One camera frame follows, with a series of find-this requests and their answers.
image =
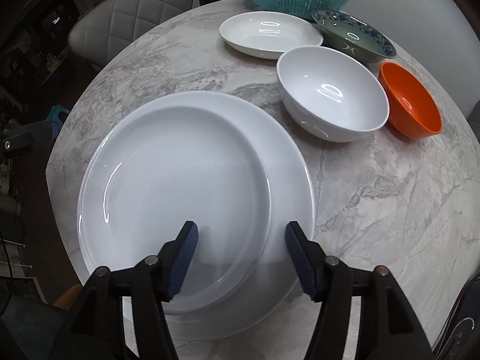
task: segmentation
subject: gray quilted chair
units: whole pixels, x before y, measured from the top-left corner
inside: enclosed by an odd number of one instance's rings
[[[193,0],[105,0],[71,29],[70,49],[103,68],[135,39],[190,10],[192,3]]]

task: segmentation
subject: marble tabletop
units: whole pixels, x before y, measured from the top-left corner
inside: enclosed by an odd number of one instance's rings
[[[275,61],[249,57],[218,34],[229,17],[254,10],[250,0],[196,8],[153,28],[117,55],[70,113],[46,168],[50,199],[70,260],[89,276],[76,231],[83,173],[100,141],[124,116],[169,93],[209,90],[258,105],[292,136],[307,163],[317,204],[316,240],[349,266],[388,266],[432,343],[480,257],[480,146],[440,84],[395,45],[434,97],[440,135],[409,141],[385,126],[355,143],[325,142],[303,131],[282,105]],[[378,74],[378,66],[369,67]],[[354,302],[345,358],[355,354],[359,304]],[[299,285],[267,318],[243,333],[202,342],[175,342],[181,359],[300,359],[319,304]],[[126,338],[134,344],[132,325]]]

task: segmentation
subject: bowl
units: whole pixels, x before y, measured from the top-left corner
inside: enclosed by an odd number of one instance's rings
[[[332,142],[352,142],[381,128],[388,99],[366,67],[322,46],[285,52],[277,61],[283,103],[309,133]]]
[[[308,21],[278,12],[241,13],[225,20],[219,32],[234,49],[264,59],[278,59],[294,47],[323,42],[320,31]]]
[[[437,104],[413,74],[399,64],[384,62],[378,80],[390,102],[388,121],[401,134],[411,139],[440,134],[442,117]]]
[[[312,16],[328,44],[357,61],[377,63],[397,56],[397,50],[383,34],[352,15],[323,9]]]

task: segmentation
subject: orange bowl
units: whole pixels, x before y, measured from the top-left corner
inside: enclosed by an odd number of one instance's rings
[[[378,81],[390,103],[388,121],[400,133],[412,139],[440,134],[442,117],[437,104],[413,74],[399,64],[384,62]]]

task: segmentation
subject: blue floral pattern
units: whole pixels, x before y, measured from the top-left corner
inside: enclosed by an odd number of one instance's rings
[[[330,9],[323,9],[313,12],[312,16],[323,29],[325,28],[323,26],[325,23],[324,20],[336,20],[341,23],[348,24],[373,38],[385,52],[384,57],[395,58],[397,55],[397,50],[395,50],[395,47],[380,31],[375,30],[375,28],[373,28],[371,25],[364,23],[352,15]]]

